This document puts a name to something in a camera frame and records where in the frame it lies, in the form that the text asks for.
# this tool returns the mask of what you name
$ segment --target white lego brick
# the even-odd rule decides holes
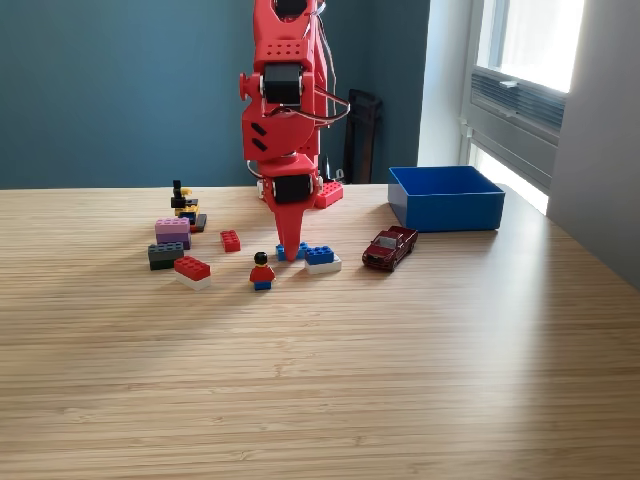
[[[178,280],[180,283],[182,283],[183,285],[186,285],[189,288],[193,288],[196,291],[202,290],[203,288],[207,288],[211,286],[211,275],[209,275],[206,278],[203,278],[202,280],[198,280],[196,282],[195,280],[191,280],[190,278],[185,277],[181,273],[176,272],[176,280]]]
[[[342,260],[335,253],[333,254],[333,263],[322,263],[320,265],[309,265],[304,261],[304,268],[309,275],[318,275],[319,273],[339,272],[342,270]]]

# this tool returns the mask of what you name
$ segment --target car windshield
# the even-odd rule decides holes
[[[396,239],[389,238],[389,237],[378,237],[373,242],[373,244],[382,248],[388,248],[390,250],[393,250],[396,248]]]

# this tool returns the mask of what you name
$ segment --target red shirt minifigure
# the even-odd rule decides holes
[[[249,281],[253,282],[256,290],[270,290],[271,282],[276,279],[276,274],[271,267],[267,265],[269,257],[264,252],[256,253],[254,260],[256,266],[251,270]]]

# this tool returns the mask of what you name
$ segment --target black hair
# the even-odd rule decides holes
[[[258,252],[253,257],[253,260],[256,262],[256,265],[266,265],[269,262],[269,257],[264,252]]]

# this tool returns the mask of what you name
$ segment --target white wall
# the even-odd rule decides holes
[[[456,165],[472,0],[431,0],[419,166]]]
[[[640,1],[587,0],[548,216],[640,288]]]

